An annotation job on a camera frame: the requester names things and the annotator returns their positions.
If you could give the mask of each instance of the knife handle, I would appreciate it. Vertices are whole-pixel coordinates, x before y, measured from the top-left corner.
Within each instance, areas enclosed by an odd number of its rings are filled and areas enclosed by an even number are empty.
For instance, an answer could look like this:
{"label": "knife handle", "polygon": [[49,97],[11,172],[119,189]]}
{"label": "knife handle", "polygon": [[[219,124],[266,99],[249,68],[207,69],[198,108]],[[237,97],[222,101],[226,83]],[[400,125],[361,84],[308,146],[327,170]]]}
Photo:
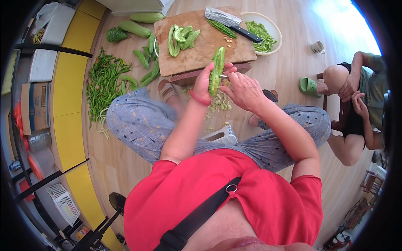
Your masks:
{"label": "knife handle", "polygon": [[230,27],[232,30],[234,30],[235,32],[245,36],[246,38],[248,38],[249,40],[253,41],[254,43],[259,43],[262,41],[262,38],[257,37],[256,35],[252,34],[250,31],[243,29],[240,26],[231,26]]}

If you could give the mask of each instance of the black strap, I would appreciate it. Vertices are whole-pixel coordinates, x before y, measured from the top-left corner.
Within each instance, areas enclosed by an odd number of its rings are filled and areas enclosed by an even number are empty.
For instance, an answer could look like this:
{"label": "black strap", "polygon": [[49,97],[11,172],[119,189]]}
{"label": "black strap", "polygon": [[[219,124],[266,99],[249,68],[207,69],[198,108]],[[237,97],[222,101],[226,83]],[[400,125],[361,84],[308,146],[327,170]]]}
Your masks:
{"label": "black strap", "polygon": [[180,251],[187,244],[188,239],[199,229],[219,208],[220,205],[229,196],[230,191],[237,189],[242,177],[232,179],[220,190],[206,199],[194,211],[192,211],[184,220],[182,220],[172,230],[168,230],[160,239],[160,244],[154,251]]}

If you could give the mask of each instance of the gray patterned pants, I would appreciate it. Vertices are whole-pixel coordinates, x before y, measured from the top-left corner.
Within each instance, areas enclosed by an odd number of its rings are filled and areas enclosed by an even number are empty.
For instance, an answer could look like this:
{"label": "gray patterned pants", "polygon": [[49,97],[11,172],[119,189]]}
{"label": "gray patterned pants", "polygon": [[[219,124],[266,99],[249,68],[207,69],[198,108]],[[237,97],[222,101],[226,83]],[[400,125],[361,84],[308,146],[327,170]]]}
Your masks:
{"label": "gray patterned pants", "polygon": [[[321,108],[288,104],[283,111],[310,133],[317,147],[328,139],[331,123],[328,114]],[[116,98],[107,111],[107,126],[113,134],[152,164],[159,160],[163,144],[175,127],[175,119],[174,109],[152,100],[146,88]],[[272,172],[295,163],[271,129],[237,144],[199,139],[194,155],[214,149],[239,151],[253,159],[260,168]]]}

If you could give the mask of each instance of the metal ring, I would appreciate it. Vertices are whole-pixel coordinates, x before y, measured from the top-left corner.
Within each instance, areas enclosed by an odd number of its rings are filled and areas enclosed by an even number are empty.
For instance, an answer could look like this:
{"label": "metal ring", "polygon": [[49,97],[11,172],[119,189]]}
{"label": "metal ring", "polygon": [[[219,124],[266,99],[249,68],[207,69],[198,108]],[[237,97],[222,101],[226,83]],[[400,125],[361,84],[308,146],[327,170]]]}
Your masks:
{"label": "metal ring", "polygon": [[[228,191],[228,188],[231,187],[231,186],[235,186],[236,189],[235,189],[234,191]],[[236,192],[236,191],[237,191],[237,185],[236,185],[236,184],[230,184],[230,185],[228,185],[228,186],[226,187],[225,191],[226,191],[227,193],[229,193],[229,192]]]}
{"label": "metal ring", "polygon": [[156,56],[159,57],[158,53],[156,52],[156,46],[155,45],[156,45],[156,37],[155,37],[155,41],[154,41],[154,50],[155,50]]}

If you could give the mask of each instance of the red bangle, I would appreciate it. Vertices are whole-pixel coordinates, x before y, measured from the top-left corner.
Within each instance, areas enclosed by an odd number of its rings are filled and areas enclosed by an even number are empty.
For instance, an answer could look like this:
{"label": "red bangle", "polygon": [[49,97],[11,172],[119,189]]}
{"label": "red bangle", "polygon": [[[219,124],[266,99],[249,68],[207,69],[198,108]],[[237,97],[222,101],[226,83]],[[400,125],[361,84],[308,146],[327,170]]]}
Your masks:
{"label": "red bangle", "polygon": [[204,106],[209,106],[209,105],[211,104],[211,101],[209,101],[209,102],[208,102],[208,101],[205,101],[205,100],[203,100],[202,98],[200,98],[199,96],[197,96],[197,95],[193,92],[192,89],[190,90],[190,95],[191,95],[192,98],[195,99],[195,101],[199,102],[200,104],[203,104]]}

